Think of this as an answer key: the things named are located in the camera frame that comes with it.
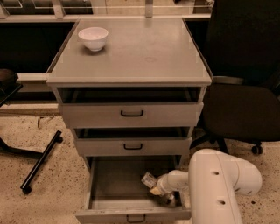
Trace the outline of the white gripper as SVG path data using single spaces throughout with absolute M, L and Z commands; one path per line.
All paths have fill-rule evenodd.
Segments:
M 165 195 L 171 192 L 180 192 L 188 186 L 188 173 L 180 170 L 173 170 L 161 176 L 157 181 L 157 187 L 150 189 L 154 195 Z

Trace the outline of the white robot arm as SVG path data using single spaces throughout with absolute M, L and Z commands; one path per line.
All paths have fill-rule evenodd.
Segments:
M 196 151 L 187 171 L 173 170 L 157 179 L 154 195 L 188 190 L 192 224 L 243 224 L 236 195 L 255 195 L 263 184 L 256 166 L 212 149 Z

